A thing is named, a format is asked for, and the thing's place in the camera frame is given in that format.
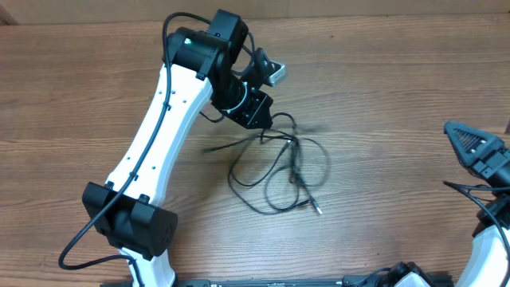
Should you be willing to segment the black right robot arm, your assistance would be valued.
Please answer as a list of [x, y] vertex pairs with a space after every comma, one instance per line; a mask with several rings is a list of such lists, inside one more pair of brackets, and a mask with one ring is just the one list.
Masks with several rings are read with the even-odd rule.
[[509, 148], [489, 132], [456, 121], [444, 124], [459, 164], [484, 185], [444, 184], [480, 210], [470, 259], [458, 286], [509, 286]]

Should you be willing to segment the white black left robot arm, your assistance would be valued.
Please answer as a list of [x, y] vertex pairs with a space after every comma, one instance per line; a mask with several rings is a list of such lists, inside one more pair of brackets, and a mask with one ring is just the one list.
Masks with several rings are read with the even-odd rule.
[[252, 34], [241, 18], [219, 10], [204, 30], [163, 34], [158, 86], [127, 153], [103, 184], [89, 183], [82, 201], [92, 224], [131, 270], [134, 286], [173, 286], [167, 248], [178, 218], [163, 209], [168, 180], [187, 134], [207, 104], [247, 129], [272, 126], [272, 99], [262, 85], [286, 77], [283, 64], [263, 49], [248, 67], [233, 71]]

